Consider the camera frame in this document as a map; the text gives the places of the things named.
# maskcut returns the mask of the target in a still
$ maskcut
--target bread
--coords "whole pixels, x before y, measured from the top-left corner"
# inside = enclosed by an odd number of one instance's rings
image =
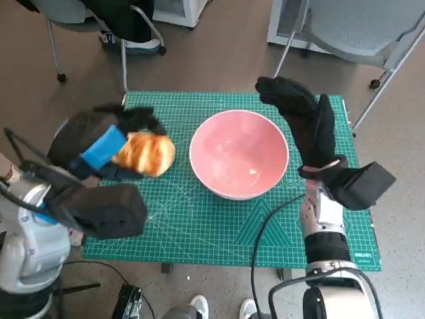
[[[114,163],[151,177],[164,174],[174,162],[175,146],[168,136],[129,133],[128,141],[112,158]]]

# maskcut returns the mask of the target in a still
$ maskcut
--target chair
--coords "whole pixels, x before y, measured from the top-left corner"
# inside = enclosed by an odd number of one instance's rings
[[[74,32],[96,32],[101,30],[108,30],[107,26],[98,19],[93,12],[88,10],[86,6],[79,0],[31,0],[37,9],[46,17],[48,35],[50,37],[50,45],[52,49],[54,67],[57,74],[57,80],[61,83],[66,82],[66,75],[63,73],[59,66],[58,57],[56,54],[56,43],[54,41],[52,23],[55,25]],[[158,37],[161,46],[159,54],[166,53],[164,40],[155,28],[152,22],[147,18],[145,13],[138,7],[131,5],[131,9],[141,15],[145,22],[149,25],[151,30]],[[122,62],[122,76],[123,87],[125,92],[128,91],[127,87],[127,59],[126,59],[126,46],[125,41],[121,41],[121,62]]]
[[[356,130],[425,33],[423,0],[301,0],[296,23],[274,77],[296,33],[345,60],[384,69],[377,89],[353,124]]]

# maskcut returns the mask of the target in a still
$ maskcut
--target person's foot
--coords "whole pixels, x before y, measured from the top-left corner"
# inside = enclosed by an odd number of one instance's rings
[[[209,316],[208,302],[204,296],[201,296],[199,294],[198,296],[193,297],[191,301],[191,305],[194,306],[200,314],[202,314],[203,319],[208,319],[208,316]]]
[[[158,52],[161,47],[161,41],[152,39],[147,42],[131,42],[124,40],[124,45],[129,54],[149,54]]]
[[[240,306],[239,319],[249,319],[253,314],[257,313],[257,307],[253,299],[245,299]]]
[[[128,54],[151,54],[158,52],[161,47],[161,41],[159,39],[152,39],[146,42],[131,42],[127,40],[122,40],[117,38],[112,32],[109,31],[100,31],[99,32],[99,41],[105,47],[113,47],[118,49],[121,41],[124,41]]]

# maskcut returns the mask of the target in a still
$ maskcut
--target cutting mat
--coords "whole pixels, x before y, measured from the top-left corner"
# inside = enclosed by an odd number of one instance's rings
[[[351,166],[357,158],[340,96],[331,96],[335,111],[337,153]],[[176,160],[159,179],[137,183],[149,210],[140,237],[99,241],[89,238],[84,257],[249,266],[255,238],[269,212],[304,192],[297,168],[301,159],[290,129],[273,106],[262,104],[257,94],[207,92],[130,92],[127,108],[154,106],[155,116],[175,142]],[[249,201],[229,201],[208,191],[195,177],[189,162],[189,145],[198,126],[217,112],[245,109],[271,119],[285,134],[290,164],[283,180],[272,190]],[[305,256],[298,218],[301,199],[282,209],[269,224],[258,251],[259,266],[304,268]],[[345,211],[353,260],[363,270],[380,270],[381,259],[368,211]]]

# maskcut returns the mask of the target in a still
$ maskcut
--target concrete floor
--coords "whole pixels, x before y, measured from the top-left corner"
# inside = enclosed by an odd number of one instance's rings
[[[130,90],[254,91],[257,76],[273,74],[282,53],[282,48],[266,45],[270,7],[271,0],[216,0],[192,32],[159,24],[168,53],[129,58]],[[119,55],[106,54],[95,34],[57,28],[55,34],[69,77],[65,86],[56,81],[43,18],[14,1],[0,2],[0,125],[31,137],[43,150],[67,116],[122,97]],[[376,160],[398,178],[372,209],[383,271],[371,278],[387,319],[425,318],[424,53],[422,43],[355,140],[361,163]],[[303,60],[297,50],[290,51],[282,71],[316,93],[342,94],[351,119],[368,102],[367,85],[380,73],[324,54]],[[16,159],[3,136],[0,150]],[[144,288],[157,318],[171,305],[202,293],[210,302],[211,318],[235,319],[242,301],[251,296],[248,268],[179,265],[163,276],[158,264],[112,264]],[[63,272],[66,284],[102,283],[101,289],[66,297],[68,318],[109,318],[120,279],[101,266],[68,267]],[[260,269],[257,281],[262,309],[268,310],[266,293],[276,282],[273,270]],[[280,318],[301,318],[302,292],[300,286],[280,293]]]

